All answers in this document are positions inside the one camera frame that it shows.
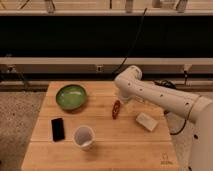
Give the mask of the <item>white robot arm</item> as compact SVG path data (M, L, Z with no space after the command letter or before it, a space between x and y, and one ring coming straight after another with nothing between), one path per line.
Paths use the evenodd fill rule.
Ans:
M119 95L140 97L195 124L188 168L213 171L213 99L141 80L142 71L132 65L115 77Z

